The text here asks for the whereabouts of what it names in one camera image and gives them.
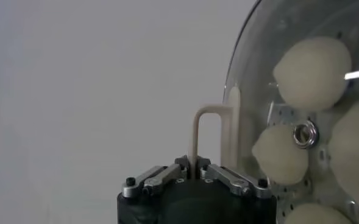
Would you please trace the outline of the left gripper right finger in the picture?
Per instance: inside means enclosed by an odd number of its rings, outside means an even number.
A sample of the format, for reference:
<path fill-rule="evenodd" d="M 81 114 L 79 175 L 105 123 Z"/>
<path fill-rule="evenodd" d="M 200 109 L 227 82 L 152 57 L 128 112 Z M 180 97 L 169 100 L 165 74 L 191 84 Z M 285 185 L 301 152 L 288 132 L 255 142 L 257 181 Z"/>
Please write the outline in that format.
<path fill-rule="evenodd" d="M 236 197 L 269 199 L 272 197 L 268 182 L 232 169 L 212 164 L 209 159 L 197 156 L 196 195 L 200 198 L 217 198 L 225 194 Z"/>

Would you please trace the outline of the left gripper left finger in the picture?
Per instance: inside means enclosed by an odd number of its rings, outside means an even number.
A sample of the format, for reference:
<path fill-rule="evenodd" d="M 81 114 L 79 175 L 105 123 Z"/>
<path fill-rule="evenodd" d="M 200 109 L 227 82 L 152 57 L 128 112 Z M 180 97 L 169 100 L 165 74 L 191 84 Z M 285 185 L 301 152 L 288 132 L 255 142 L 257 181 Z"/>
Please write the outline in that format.
<path fill-rule="evenodd" d="M 163 188 L 178 179 L 187 179 L 190 163 L 186 155 L 176 158 L 170 166 L 154 166 L 137 177 L 128 177 L 122 185 L 121 195 L 137 198 L 144 189 L 149 195 L 159 194 Z"/>

